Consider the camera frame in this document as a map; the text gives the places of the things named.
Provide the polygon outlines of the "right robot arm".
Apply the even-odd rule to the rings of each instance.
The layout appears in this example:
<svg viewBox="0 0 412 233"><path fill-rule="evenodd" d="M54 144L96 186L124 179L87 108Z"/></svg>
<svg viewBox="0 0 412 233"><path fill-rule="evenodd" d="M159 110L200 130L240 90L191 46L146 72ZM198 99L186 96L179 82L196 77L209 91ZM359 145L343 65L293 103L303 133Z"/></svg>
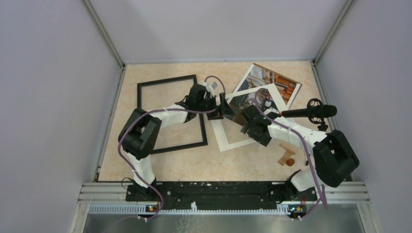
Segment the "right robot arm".
<svg viewBox="0 0 412 233"><path fill-rule="evenodd" d="M307 189L322 184L338 187L360 165L343 132L326 132L325 118L336 114L336 106L322 103L281 112L273 108L262 112L251 105L241 113L245 120L241 132L258 143L267 146L272 139L279 139L305 151L309 168L286 180L289 199L298 200Z"/></svg>

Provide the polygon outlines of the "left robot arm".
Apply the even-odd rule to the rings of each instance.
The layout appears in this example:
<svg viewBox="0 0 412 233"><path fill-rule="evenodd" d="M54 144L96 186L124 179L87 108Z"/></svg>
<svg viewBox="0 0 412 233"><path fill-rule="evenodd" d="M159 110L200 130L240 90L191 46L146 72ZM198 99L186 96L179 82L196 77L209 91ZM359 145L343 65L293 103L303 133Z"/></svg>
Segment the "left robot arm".
<svg viewBox="0 0 412 233"><path fill-rule="evenodd" d="M118 153L132 169L137 194L146 201L155 196L150 156L160 130L187 123L198 115L205 114L208 120L216 120L232 113L226 93L215 95L213 85L206 83L194 84L188 95L169 107L151 111L134 109L118 136Z"/></svg>

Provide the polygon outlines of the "white mat board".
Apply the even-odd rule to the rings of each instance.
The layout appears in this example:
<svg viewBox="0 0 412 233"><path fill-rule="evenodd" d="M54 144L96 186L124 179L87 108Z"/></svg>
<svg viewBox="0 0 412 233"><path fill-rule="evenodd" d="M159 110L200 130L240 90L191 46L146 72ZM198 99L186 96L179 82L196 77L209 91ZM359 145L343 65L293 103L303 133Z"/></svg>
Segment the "white mat board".
<svg viewBox="0 0 412 233"><path fill-rule="evenodd" d="M261 88L267 88L275 101L278 110L288 110L278 89L274 84L263 85ZM211 121L214 134L220 151L232 150L242 146L255 144L256 141L249 138L248 135L240 132L242 125L239 125L227 118Z"/></svg>

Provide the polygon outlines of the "black picture frame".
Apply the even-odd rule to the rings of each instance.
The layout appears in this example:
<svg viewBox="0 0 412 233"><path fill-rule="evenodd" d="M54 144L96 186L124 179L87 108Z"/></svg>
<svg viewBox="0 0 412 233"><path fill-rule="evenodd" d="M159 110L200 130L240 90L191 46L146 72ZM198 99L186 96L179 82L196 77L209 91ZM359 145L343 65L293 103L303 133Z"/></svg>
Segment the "black picture frame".
<svg viewBox="0 0 412 233"><path fill-rule="evenodd" d="M143 100L142 89L144 87L173 83L173 82L188 81L188 80L192 80L194 84L197 84L197 76L195 74L174 77L174 78L166 78L162 80L148 81L148 82L143 82L143 83L137 83L137 108L142 107L142 100ZM185 144L185 145L178 145L178 146L173 146L173 147L168 147L168 148L155 149L152 151L152 154L161 154L161 153L166 153L166 152L186 150L186 149L207 146L208 140L207 140L206 127L205 127L205 121L204 121L203 116L199 116L199 122L200 122L201 134L202 134L201 142L190 143L190 144Z"/></svg>

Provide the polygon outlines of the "cat photo print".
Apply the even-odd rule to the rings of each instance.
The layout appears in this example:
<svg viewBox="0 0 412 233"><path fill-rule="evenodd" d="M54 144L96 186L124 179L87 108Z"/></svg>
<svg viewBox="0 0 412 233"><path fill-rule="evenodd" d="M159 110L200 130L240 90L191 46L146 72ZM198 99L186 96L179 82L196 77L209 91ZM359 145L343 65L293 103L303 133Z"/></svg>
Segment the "cat photo print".
<svg viewBox="0 0 412 233"><path fill-rule="evenodd" d="M233 114L224 117L242 126L246 123L241 115L242 112L255 105L255 103L263 112L267 109L275 109L275 112L279 113L278 107L267 88L256 87L232 93L226 97L226 101Z"/></svg>

